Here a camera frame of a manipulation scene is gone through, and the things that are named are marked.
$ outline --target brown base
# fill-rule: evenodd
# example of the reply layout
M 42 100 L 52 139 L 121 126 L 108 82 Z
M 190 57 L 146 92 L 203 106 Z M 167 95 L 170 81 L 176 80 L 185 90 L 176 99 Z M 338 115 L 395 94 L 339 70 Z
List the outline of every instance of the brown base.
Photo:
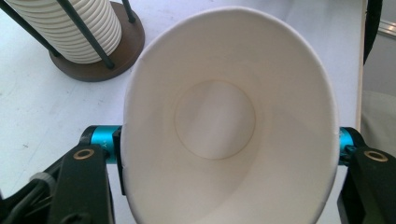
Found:
M 145 32 L 142 22 L 134 13 L 136 21 L 128 22 L 128 16 L 122 4 L 111 2 L 111 6 L 119 18 L 121 24 L 121 41 L 117 48 L 109 55 L 115 64 L 114 68 L 108 69 L 103 61 L 97 63 L 72 63 L 62 55 L 55 57 L 49 54 L 53 63 L 68 76 L 87 82 L 104 81 L 116 77 L 136 62 L 145 45 Z

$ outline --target white table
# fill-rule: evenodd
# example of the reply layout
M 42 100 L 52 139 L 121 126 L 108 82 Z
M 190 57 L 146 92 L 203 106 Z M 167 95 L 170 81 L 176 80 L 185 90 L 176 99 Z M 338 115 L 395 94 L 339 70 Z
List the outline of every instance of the white table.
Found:
M 339 106 L 340 126 L 359 128 L 364 0 L 134 0 L 131 5 L 143 22 L 146 45 L 177 21 L 212 7 L 253 7 L 278 17 L 296 29 L 322 60 Z M 75 146 L 86 127 L 122 124 L 131 70 L 105 82 L 76 81 L 3 11 L 0 27 L 0 189 L 7 197 Z M 131 223 L 117 169 L 107 168 L 116 219 Z M 340 222 L 335 202 L 346 169 L 338 170 L 318 223 Z

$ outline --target stack of paper cups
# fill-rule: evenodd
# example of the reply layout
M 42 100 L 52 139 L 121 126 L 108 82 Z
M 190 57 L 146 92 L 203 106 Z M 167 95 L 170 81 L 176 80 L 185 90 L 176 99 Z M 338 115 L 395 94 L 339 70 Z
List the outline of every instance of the stack of paper cups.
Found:
M 69 0 L 107 55 L 120 43 L 120 22 L 108 0 Z M 88 40 L 56 0 L 7 0 L 67 60 L 101 60 Z

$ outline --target paper cup stack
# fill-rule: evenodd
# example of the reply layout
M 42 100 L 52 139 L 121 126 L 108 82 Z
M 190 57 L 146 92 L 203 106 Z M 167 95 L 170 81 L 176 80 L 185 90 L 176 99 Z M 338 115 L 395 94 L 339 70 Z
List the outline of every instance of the paper cup stack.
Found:
M 107 0 L 69 0 L 93 36 L 110 55 L 121 39 L 120 22 Z M 7 0 L 67 60 L 96 63 L 101 60 L 88 40 L 56 0 Z

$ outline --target black metal rod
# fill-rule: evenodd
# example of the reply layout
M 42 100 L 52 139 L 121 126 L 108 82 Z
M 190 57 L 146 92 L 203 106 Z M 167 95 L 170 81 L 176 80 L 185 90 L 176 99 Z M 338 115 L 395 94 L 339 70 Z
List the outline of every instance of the black metal rod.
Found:
M 129 22 L 134 23 L 136 21 L 136 18 L 134 17 L 134 13 L 132 13 L 132 8 L 131 4 L 129 4 L 129 0 L 122 0 L 122 3 L 124 4 L 124 8 L 126 14 L 128 15 Z
M 59 5 L 64 9 L 73 23 L 77 26 L 77 28 L 82 32 L 82 34 L 87 38 L 88 42 L 92 45 L 93 49 L 99 54 L 101 59 L 105 62 L 106 67 L 108 69 L 112 69 L 114 67 L 114 63 L 111 62 L 110 58 L 107 56 L 105 51 L 102 49 L 102 46 L 98 43 L 96 38 L 91 33 L 90 29 L 88 29 L 87 25 L 84 23 L 82 18 L 78 15 L 76 10 L 70 4 L 68 0 L 57 0 Z
M 4 0 L 0 0 L 0 8 L 8 14 L 8 16 L 19 24 L 25 31 L 34 37 L 41 45 L 43 45 L 53 56 L 61 55 L 35 28 L 33 28 L 26 20 L 24 20 L 12 7 Z

